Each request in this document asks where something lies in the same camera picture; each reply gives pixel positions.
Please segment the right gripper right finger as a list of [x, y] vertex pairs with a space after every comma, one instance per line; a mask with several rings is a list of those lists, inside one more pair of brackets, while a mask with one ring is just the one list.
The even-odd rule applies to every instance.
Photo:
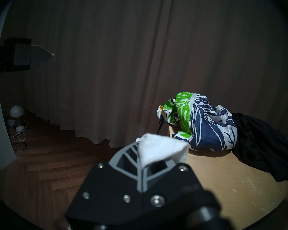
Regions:
[[191, 166], [166, 159], [142, 170], [142, 223], [221, 223], [221, 206]]

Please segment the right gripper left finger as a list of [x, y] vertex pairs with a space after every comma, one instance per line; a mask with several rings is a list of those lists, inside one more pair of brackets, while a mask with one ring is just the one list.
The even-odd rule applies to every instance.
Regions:
[[114, 229], [142, 209], [142, 170], [138, 143], [120, 149], [109, 162], [97, 162], [65, 213], [69, 229]]

